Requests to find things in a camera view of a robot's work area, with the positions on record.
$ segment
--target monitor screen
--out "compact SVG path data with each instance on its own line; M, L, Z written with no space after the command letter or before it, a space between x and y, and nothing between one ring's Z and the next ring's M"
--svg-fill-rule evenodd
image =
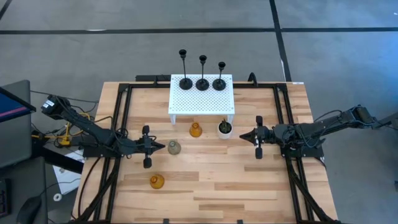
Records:
M36 111L32 105L0 88L0 122L17 118Z

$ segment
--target computer monitor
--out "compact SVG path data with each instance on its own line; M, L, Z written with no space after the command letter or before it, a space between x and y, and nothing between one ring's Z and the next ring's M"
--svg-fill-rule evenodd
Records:
M18 108L29 108L31 109L29 112L34 111L35 108L30 105L30 82L28 80L4 85L0 89L2 99L0 100L0 111L2 114L6 113L2 119L10 119L0 123L0 168L2 168L32 157L31 115L21 116L28 113L28 110ZM10 99L18 102L19 106L11 108L3 103L3 100L10 102ZM16 113L11 113L12 116L6 116L10 109L11 111L18 110Z
M0 87L0 123L35 111L34 106Z

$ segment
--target potted plant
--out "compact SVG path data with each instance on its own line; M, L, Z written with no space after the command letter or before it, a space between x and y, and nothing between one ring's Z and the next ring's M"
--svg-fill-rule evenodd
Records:
M225 121L225 119L218 124L218 137L220 139L229 139L229 137L231 137L232 134L232 124L228 123L227 121Z

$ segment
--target orange glass vase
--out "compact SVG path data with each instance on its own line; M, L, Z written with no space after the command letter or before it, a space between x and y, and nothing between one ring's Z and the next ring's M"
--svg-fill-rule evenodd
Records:
M164 185L164 177L160 174L153 175L150 178L150 186L153 189L160 189Z
M189 133L195 138L201 136L201 127L199 126L199 123L194 122L189 129Z

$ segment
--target table leg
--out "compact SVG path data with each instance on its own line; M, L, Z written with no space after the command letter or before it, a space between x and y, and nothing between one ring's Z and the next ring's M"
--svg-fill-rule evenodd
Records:
M233 120L234 120L234 115L233 114L227 115L227 121L228 121L229 124L232 124Z
M170 120L172 121L172 124L175 124L175 119L176 119L177 115L175 114L170 114Z

